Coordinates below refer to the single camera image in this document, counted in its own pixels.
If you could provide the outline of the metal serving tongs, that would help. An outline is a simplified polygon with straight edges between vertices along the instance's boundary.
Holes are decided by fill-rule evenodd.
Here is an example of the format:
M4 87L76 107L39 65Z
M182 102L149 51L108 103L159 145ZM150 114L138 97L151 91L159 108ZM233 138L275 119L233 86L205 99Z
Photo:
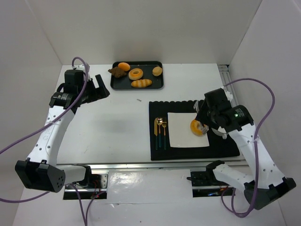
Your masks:
M207 123L206 114L203 111L203 104L204 100L196 100L194 102L193 109L197 113L195 120L199 122L200 131L202 132L202 135L205 135L209 130L209 126Z

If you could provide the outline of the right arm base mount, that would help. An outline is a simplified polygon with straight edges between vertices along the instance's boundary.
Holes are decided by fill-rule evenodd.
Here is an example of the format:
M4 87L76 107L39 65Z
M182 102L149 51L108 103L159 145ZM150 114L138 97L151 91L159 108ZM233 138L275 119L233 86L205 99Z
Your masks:
M216 180L212 180L205 171L191 171L190 176L186 177L192 185L193 197L218 197L232 196L233 187Z

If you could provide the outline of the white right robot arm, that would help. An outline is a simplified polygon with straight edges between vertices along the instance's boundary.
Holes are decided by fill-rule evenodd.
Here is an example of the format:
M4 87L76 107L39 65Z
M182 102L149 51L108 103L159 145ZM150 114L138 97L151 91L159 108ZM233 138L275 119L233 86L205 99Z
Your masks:
M230 136L247 161L252 174L244 174L223 161L206 166L212 180L224 182L243 192L252 209L260 210L296 187L273 162L257 127L246 107L231 106L230 93L222 88L205 93L196 120L212 129L222 128Z

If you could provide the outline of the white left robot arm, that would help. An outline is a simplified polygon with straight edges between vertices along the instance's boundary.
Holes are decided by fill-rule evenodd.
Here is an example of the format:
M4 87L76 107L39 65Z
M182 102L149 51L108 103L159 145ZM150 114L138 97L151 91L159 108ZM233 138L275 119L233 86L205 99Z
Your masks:
M15 171L25 188L46 192L59 192L64 185L78 183L88 187L94 178L92 170L84 164L57 165L57 156L77 109L82 104L91 103L109 96L101 75L85 79L83 68L67 70L64 83L52 95L45 122L46 129L24 161L17 161Z

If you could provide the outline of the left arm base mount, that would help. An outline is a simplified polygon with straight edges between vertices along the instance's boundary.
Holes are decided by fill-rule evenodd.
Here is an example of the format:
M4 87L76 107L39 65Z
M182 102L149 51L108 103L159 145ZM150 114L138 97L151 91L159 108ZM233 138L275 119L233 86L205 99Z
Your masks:
M87 184L74 182L73 185L77 188L82 200L91 200L92 198L97 200L107 199L108 173L101 172L92 174ZM71 185L66 186L63 193L63 199L77 200L78 196L75 188Z

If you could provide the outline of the orange ring donut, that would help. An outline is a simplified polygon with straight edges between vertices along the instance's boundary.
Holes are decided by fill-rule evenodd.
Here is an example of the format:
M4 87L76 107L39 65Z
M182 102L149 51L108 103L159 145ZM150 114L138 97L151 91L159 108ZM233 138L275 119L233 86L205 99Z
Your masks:
M194 135L201 137L201 136L204 136L208 132L209 127L205 124L202 124L201 122L199 122L197 120L192 120L190 123L190 129Z

